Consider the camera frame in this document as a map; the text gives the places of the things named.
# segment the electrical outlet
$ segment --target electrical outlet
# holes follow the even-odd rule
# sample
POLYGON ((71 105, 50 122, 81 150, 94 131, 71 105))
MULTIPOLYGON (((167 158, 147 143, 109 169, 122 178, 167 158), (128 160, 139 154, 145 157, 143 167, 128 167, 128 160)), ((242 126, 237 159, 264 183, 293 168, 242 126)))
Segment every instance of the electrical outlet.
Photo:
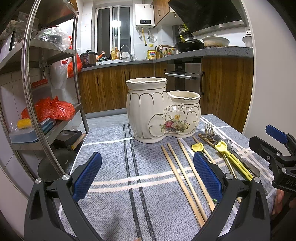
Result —
POLYGON ((244 29, 246 30, 246 35, 251 35, 250 27, 245 27, 244 29))

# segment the built-in oven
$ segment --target built-in oven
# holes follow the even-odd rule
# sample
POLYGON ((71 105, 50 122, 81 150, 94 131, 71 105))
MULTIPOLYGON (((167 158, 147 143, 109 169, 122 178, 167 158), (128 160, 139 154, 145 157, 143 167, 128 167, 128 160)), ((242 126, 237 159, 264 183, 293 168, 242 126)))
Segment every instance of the built-in oven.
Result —
POLYGON ((168 64, 165 77, 168 80, 167 90, 186 90, 203 95, 201 64, 181 63, 168 64))

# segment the metal bolt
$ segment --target metal bolt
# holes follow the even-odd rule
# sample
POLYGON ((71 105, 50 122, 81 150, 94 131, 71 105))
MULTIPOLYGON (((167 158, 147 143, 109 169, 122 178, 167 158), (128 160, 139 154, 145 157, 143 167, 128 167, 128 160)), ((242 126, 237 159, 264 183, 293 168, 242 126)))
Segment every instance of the metal bolt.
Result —
POLYGON ((70 175, 69 174, 65 174, 62 176, 62 179, 63 180, 68 180, 70 178, 70 175))
POLYGON ((233 179, 233 175, 230 174, 230 173, 226 173, 225 176, 226 176, 226 178, 229 179, 229 180, 233 179))
POLYGON ((41 179, 41 178, 37 178, 37 179, 35 180, 35 183, 36 183, 36 184, 39 184, 40 182, 42 182, 42 179, 41 179))
POLYGON ((260 178, 254 177, 254 181, 257 182, 257 183, 260 183, 260 178))

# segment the kitchen floor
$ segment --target kitchen floor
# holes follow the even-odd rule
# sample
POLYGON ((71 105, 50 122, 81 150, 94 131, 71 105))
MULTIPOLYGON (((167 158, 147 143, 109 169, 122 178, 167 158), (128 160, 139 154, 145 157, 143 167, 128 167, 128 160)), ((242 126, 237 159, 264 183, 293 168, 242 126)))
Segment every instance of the kitchen floor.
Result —
MULTIPOLYGON (((106 127, 106 126, 114 126, 119 124, 128 123, 128 115, 121 114, 121 115, 111 115, 111 116, 104 116, 104 117, 97 117, 87 119, 87 123, 89 125, 89 130, 94 127, 106 127)), ((81 123, 78 127, 78 130, 82 133, 86 133, 83 123, 81 123)))

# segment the floral design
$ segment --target floral design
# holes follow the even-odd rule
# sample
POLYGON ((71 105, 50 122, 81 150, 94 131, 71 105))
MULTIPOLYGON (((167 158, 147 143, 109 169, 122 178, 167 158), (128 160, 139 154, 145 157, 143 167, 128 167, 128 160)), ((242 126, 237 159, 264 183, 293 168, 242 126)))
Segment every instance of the floral design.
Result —
POLYGON ((169 115, 169 120, 165 119, 165 123, 159 124, 161 132, 184 132, 189 128, 190 124, 187 120, 180 119, 181 115, 175 115, 174 118, 169 115))

